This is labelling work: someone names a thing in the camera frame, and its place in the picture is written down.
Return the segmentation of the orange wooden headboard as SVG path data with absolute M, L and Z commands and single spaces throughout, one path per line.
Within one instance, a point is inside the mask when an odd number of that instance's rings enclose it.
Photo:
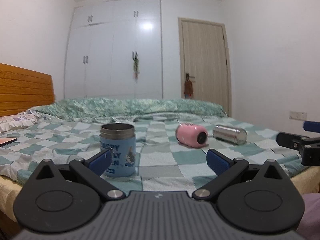
M 1 116 L 55 101 L 53 80 L 48 74 L 2 63 L 0 78 Z

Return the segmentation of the pink book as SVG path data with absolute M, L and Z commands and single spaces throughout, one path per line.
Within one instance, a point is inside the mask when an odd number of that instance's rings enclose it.
M 7 144 L 10 144 L 12 142 L 15 142 L 17 138 L 0 138 L 0 146 L 4 146 Z

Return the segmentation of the pink cup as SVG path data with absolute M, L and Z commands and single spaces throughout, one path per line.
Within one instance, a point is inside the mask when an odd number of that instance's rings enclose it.
M 182 145 L 191 148 L 202 148 L 206 145 L 208 131 L 205 127 L 196 124 L 179 124 L 175 136 Z

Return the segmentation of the green checkered bed sheet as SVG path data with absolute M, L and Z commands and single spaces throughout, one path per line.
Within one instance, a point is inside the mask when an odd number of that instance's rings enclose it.
M 136 171 L 128 178 L 109 179 L 124 192 L 191 192 L 203 186 L 215 178 L 206 163 L 209 149 L 250 164 L 275 159 L 290 177 L 304 170 L 297 151 L 278 146 L 276 131 L 232 118 L 165 113 L 126 118 L 124 122 L 136 131 Z M 209 137 L 204 148 L 189 148 L 175 137 L 176 128 L 183 123 L 204 126 L 209 132 L 216 125 L 242 128 L 247 132 L 247 141 L 237 146 Z M 90 158 L 100 150 L 101 125 L 102 121 L 94 119 L 47 116 L 28 128 L 2 133 L 2 138 L 15 138 L 15 142 L 1 147 L 1 175 L 24 184 L 43 159 L 66 164 L 77 157 Z

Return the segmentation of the beige wooden door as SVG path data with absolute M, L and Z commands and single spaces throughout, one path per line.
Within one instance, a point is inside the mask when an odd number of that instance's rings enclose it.
M 231 116 L 231 63 L 225 25 L 180 17 L 178 32 L 181 97 L 185 97 L 184 83 L 189 79 L 192 99 L 217 103 Z

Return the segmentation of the silver steel cup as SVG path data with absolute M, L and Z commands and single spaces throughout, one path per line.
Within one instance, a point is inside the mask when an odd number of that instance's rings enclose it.
M 213 137 L 231 144 L 243 145 L 247 141 L 247 132 L 242 128 L 216 125 L 213 128 Z

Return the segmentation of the red hanging ornament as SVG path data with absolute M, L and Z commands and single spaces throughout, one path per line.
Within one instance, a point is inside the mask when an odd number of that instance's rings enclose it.
M 186 73 L 186 78 L 184 83 L 184 96 L 186 99 L 193 97 L 193 83 L 190 80 L 189 73 Z

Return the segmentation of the green floral quilt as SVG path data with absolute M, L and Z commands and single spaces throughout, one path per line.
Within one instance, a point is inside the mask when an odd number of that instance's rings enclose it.
M 45 106 L 31 107 L 30 114 L 48 119 L 75 122 L 133 120 L 153 114 L 186 114 L 226 117 L 224 108 L 212 102 L 192 99 L 109 99 L 107 97 L 64 99 Z

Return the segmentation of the blue cartoon cup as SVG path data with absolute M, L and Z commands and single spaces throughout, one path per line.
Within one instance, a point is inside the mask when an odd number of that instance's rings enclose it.
M 136 135 L 131 124 L 109 123 L 101 126 L 100 149 L 111 151 L 108 177 L 129 177 L 136 170 Z

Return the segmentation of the floral pillow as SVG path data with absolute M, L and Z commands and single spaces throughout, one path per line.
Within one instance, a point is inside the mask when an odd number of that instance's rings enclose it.
M 18 114 L 1 116 L 1 133 L 13 131 L 15 129 L 28 128 L 38 122 L 38 118 L 32 114 Z

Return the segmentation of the wall outlet plate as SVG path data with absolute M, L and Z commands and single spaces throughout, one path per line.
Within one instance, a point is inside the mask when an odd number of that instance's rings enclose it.
M 306 121 L 307 120 L 307 113 L 290 111 L 289 118 L 292 120 Z

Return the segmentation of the white wardrobe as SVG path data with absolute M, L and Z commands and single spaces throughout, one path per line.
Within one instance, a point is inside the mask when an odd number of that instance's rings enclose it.
M 137 81 L 134 52 L 139 59 Z M 161 1 L 114 0 L 77 7 L 68 41 L 64 96 L 161 99 Z

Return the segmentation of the green hanging decoration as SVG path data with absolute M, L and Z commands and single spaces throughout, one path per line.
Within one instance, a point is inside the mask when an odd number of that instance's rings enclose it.
M 138 80 L 139 76 L 139 59 L 138 59 L 138 53 L 134 52 L 133 54 L 133 72 L 135 76 L 135 80 Z

